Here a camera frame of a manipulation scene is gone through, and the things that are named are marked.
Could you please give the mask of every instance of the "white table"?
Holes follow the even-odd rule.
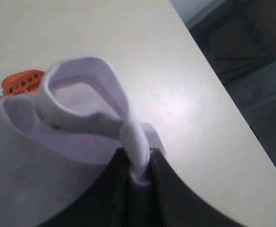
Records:
[[[187,186],[247,226],[276,225],[276,168],[168,0],[0,0],[0,82],[87,55],[112,64]]]

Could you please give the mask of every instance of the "table surface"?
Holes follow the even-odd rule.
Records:
[[[242,224],[276,225],[276,168],[168,0],[0,0],[0,83],[88,55],[112,64],[187,186]]]

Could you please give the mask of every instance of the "orange object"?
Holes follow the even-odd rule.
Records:
[[[13,74],[3,80],[1,87],[5,96],[37,91],[44,71],[27,70]]]

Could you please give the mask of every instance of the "orange mesh object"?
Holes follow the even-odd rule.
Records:
[[[44,71],[27,70],[5,78],[1,87],[5,96],[15,96],[22,93],[37,91]]]

